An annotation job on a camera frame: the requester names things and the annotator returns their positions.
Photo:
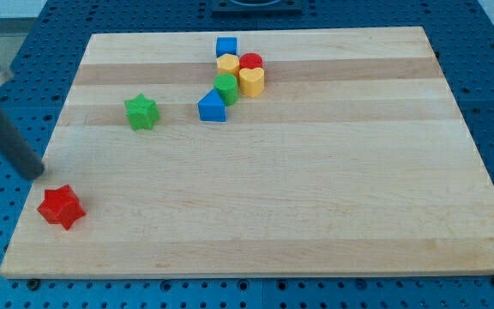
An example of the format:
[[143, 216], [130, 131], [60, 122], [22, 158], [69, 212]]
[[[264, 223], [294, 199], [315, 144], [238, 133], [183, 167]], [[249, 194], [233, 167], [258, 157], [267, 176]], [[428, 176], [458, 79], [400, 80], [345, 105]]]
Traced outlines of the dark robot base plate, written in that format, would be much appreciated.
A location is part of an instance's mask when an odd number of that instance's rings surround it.
[[211, 0], [208, 3], [212, 16], [300, 14], [303, 9], [302, 0]]

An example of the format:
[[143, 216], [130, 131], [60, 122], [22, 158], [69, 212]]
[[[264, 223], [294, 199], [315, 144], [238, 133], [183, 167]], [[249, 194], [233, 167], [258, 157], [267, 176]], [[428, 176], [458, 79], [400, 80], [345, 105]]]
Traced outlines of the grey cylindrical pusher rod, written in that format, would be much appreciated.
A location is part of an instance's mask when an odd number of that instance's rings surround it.
[[41, 158], [33, 151], [0, 107], [0, 154], [26, 180], [34, 180], [45, 171]]

